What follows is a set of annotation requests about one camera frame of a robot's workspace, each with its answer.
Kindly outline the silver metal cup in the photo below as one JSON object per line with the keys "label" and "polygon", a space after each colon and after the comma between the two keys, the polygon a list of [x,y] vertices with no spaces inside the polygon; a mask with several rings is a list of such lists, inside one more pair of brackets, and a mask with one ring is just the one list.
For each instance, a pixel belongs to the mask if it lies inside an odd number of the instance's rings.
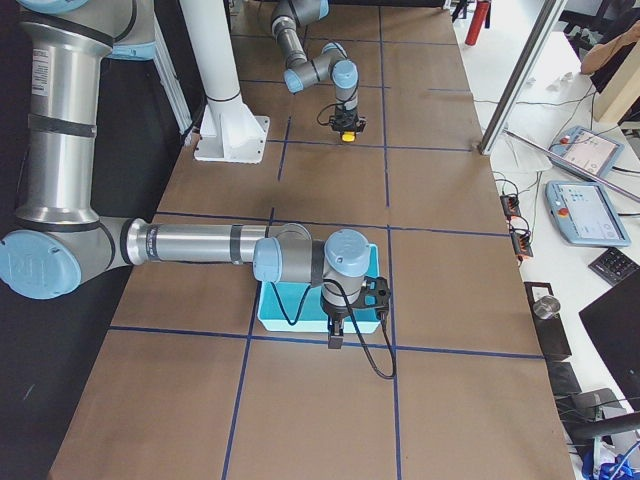
{"label": "silver metal cup", "polygon": [[541,320],[555,317],[560,312],[560,309],[559,300],[552,295],[542,296],[532,304],[533,315]]}

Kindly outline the lower teach pendant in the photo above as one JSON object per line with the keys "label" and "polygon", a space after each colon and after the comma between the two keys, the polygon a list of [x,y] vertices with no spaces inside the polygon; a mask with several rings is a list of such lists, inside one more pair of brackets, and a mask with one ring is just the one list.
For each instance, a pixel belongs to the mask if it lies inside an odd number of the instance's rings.
{"label": "lower teach pendant", "polygon": [[562,237],[570,244],[626,247],[631,239],[604,188],[597,182],[549,181],[547,208]]}

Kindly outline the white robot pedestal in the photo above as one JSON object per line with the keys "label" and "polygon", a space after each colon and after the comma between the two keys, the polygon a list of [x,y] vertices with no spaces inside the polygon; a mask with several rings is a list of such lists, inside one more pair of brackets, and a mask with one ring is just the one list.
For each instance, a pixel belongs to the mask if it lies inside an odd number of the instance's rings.
{"label": "white robot pedestal", "polygon": [[180,2],[206,97],[195,158],[257,164],[270,126],[244,103],[221,0]]}

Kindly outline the orange black connector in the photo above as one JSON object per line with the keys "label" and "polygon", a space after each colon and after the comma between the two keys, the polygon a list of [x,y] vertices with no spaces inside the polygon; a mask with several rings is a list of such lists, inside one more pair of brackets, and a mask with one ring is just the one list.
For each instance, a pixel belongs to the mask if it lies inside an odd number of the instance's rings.
{"label": "orange black connector", "polygon": [[511,229],[510,238],[514,253],[520,261],[531,259],[533,257],[530,231],[522,229]]}
{"label": "orange black connector", "polygon": [[519,196],[515,193],[504,194],[500,196],[503,213],[506,218],[521,215]]}

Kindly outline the teach pendant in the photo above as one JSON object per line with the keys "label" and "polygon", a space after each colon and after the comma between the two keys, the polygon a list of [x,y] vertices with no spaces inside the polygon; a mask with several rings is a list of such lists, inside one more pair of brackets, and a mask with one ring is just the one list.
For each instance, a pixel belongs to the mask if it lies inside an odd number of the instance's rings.
{"label": "teach pendant", "polygon": [[631,239],[604,188],[597,182],[549,181],[547,208],[562,237],[570,244],[626,247]]}
{"label": "teach pendant", "polygon": [[624,146],[604,134],[576,126],[560,134],[549,150],[574,167],[604,178],[612,170]]}

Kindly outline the black laptop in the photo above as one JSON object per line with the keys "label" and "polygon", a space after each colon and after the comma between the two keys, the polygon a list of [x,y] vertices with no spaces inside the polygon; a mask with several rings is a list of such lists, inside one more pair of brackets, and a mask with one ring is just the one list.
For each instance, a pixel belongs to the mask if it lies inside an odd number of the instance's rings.
{"label": "black laptop", "polygon": [[594,347],[633,408],[639,410],[639,273],[579,312]]}

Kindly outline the aluminium frame post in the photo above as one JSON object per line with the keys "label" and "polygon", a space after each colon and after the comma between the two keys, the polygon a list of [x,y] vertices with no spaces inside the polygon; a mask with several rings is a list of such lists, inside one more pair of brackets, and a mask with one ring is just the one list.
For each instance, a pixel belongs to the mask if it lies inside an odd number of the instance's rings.
{"label": "aluminium frame post", "polygon": [[478,146],[478,150],[482,155],[488,156],[491,154],[498,136],[506,129],[506,122],[515,107],[525,81],[542,53],[545,43],[553,27],[559,20],[566,3],[566,0],[546,0],[543,3],[541,11]]}

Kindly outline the seated person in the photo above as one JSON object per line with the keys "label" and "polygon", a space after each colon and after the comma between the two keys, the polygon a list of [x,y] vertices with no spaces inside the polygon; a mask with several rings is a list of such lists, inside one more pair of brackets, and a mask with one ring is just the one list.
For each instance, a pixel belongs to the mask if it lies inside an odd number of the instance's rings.
{"label": "seated person", "polygon": [[639,10],[632,9],[619,17],[586,54],[581,73],[588,75],[598,92],[602,92],[626,57],[639,41]]}

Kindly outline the upper orange black connector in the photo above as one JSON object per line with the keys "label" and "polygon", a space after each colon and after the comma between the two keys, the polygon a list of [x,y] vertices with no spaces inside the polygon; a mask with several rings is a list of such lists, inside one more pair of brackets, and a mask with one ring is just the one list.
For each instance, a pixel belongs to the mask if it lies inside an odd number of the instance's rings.
{"label": "upper orange black connector", "polygon": [[521,215],[519,196],[515,193],[504,194],[500,196],[503,213],[506,218]]}

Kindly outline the lower orange black connector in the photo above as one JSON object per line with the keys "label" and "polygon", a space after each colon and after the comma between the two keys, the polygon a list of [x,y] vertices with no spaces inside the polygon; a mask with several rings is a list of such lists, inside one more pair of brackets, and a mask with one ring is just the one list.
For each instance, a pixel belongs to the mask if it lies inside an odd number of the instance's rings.
{"label": "lower orange black connector", "polygon": [[522,229],[511,229],[510,238],[514,253],[520,261],[531,259],[533,257],[530,231]]}

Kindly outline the black box under cup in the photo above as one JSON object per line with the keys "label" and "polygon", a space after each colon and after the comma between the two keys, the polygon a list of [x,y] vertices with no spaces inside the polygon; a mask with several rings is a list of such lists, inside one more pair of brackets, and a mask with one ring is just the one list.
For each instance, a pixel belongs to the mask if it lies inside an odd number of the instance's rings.
{"label": "black box under cup", "polygon": [[560,314],[558,313],[555,317],[548,320],[541,320],[535,317],[532,312],[532,304],[538,298],[545,295],[556,297],[551,285],[544,282],[524,282],[524,287],[539,345],[544,357],[552,361],[563,361],[569,358],[572,352]]}

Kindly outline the upper teach pendant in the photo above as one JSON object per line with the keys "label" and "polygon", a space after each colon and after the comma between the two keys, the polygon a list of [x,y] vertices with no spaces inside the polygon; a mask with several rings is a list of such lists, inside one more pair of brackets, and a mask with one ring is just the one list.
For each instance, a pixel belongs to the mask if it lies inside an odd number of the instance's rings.
{"label": "upper teach pendant", "polygon": [[576,126],[560,134],[549,150],[574,167],[604,178],[612,170],[624,146],[604,134]]}

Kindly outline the red fire extinguisher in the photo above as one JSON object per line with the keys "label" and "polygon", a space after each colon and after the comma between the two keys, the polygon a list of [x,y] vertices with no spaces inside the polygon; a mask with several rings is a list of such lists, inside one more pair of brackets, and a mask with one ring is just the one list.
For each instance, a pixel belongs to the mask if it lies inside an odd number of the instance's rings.
{"label": "red fire extinguisher", "polygon": [[490,1],[477,1],[473,13],[471,24],[467,31],[465,44],[467,46],[475,46],[483,28],[487,28],[490,24]]}

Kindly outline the black keyboard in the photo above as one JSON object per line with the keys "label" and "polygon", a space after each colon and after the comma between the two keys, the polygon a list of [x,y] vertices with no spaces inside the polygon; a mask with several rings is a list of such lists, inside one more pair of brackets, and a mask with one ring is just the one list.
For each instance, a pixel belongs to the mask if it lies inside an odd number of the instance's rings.
{"label": "black keyboard", "polygon": [[636,262],[615,247],[607,248],[588,267],[611,286],[618,285],[639,270]]}

